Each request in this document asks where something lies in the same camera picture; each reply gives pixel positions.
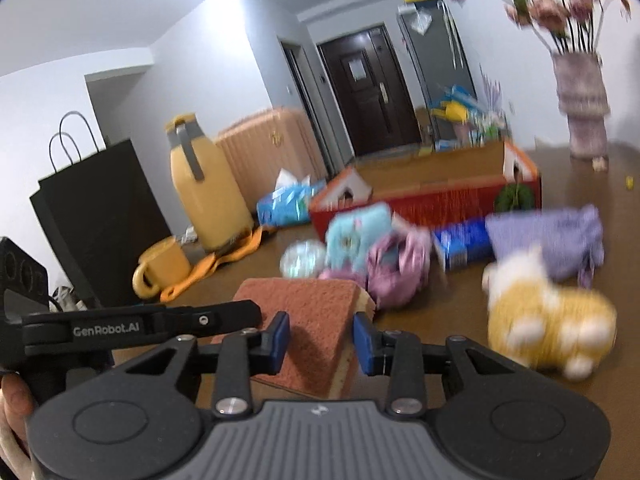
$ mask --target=open box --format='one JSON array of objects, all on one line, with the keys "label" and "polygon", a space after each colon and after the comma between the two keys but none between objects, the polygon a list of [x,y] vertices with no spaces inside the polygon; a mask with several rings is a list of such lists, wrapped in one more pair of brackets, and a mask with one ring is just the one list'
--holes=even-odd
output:
[{"label": "open box", "polygon": [[516,180],[541,208],[538,168],[510,142],[368,160],[336,176],[313,198],[309,214],[322,240],[337,213],[375,202],[387,202],[413,224],[443,227],[493,213],[498,196]]}]

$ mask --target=sponge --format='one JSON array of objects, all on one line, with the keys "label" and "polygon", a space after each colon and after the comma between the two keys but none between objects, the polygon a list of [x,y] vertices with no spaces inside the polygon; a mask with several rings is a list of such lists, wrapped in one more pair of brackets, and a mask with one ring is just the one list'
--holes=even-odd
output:
[{"label": "sponge", "polygon": [[253,300],[266,327],[279,310],[289,314],[291,340],[282,370],[259,381],[316,399],[348,396],[358,368],[352,343],[353,314],[373,318],[375,304],[356,283],[344,280],[249,279],[234,300]]}]

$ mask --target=clear round object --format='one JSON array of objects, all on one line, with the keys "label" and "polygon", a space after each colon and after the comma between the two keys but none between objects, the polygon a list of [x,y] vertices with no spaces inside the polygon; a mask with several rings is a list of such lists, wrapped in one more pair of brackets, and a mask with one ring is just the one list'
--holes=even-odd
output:
[{"label": "clear round object", "polygon": [[317,278],[324,270],[326,247],[318,240],[296,242],[287,247],[280,259],[283,278]]}]

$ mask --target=yellow mug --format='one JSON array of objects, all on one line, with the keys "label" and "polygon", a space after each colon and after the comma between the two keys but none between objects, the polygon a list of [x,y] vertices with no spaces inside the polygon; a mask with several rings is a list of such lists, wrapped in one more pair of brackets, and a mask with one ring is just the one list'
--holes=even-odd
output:
[{"label": "yellow mug", "polygon": [[191,272],[191,264],[173,236],[153,244],[140,255],[138,262],[140,265],[133,273],[132,285],[143,300],[156,296],[168,286],[183,282]]}]

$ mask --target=light blue plush toy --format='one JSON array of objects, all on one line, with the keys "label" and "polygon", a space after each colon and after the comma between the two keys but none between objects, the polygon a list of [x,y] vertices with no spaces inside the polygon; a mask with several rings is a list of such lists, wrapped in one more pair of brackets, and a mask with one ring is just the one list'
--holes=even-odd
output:
[{"label": "light blue plush toy", "polygon": [[336,215],[326,232],[327,267],[366,272],[369,248],[391,231],[391,209],[384,202]]}]

